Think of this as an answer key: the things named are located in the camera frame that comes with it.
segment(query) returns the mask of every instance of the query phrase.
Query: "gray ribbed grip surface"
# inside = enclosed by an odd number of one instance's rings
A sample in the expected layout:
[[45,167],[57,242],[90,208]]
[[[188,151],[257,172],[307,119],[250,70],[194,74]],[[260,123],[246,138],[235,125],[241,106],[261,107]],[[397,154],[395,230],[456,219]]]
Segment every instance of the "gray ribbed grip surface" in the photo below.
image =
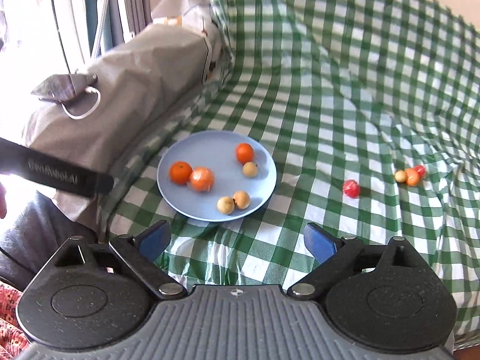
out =
[[314,303],[288,298],[278,286],[197,286],[185,299],[160,303],[139,331],[110,347],[73,354],[34,344],[18,359],[448,360],[452,357],[443,349],[416,355],[386,355],[358,347],[333,331]]

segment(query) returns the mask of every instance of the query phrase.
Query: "orange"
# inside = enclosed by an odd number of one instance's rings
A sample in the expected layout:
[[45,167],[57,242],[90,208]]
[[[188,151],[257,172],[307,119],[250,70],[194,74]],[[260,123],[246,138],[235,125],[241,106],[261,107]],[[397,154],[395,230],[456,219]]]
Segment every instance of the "orange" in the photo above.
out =
[[419,183],[420,175],[415,169],[412,169],[412,168],[405,169],[405,174],[406,174],[405,182],[407,183],[407,185],[414,187]]
[[254,149],[248,143],[238,145],[235,150],[235,155],[237,156],[237,160],[242,164],[253,161],[255,157]]
[[170,180],[175,184],[185,185],[192,173],[191,166],[186,162],[177,161],[170,167]]
[[214,182],[215,176],[208,168],[195,168],[190,175],[190,185],[197,192],[208,192]]

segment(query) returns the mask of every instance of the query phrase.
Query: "checkered cloth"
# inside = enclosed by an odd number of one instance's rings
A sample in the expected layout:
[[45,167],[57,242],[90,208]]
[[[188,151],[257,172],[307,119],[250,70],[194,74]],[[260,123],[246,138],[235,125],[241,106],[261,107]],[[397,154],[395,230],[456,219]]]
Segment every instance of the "checkered cloth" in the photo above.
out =
[[[104,226],[137,234],[170,221],[172,242],[156,264],[184,284],[284,288],[314,268],[302,234],[309,221],[370,243],[402,235],[452,292],[457,339],[478,338],[480,37],[473,26],[432,0],[212,5],[231,75],[140,149],[102,203]],[[273,156],[272,198],[246,218],[191,220],[158,192],[160,149],[206,129],[248,135]],[[395,170],[415,164],[427,169],[417,187],[395,183]],[[347,179],[361,185],[359,199],[342,194]]]

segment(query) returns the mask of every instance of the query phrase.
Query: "person's hand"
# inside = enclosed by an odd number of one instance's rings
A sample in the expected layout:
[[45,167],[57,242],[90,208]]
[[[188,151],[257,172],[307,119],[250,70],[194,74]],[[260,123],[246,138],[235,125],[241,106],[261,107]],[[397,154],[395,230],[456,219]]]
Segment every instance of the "person's hand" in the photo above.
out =
[[7,215],[7,202],[5,200],[6,190],[2,183],[0,183],[0,219],[3,219]]

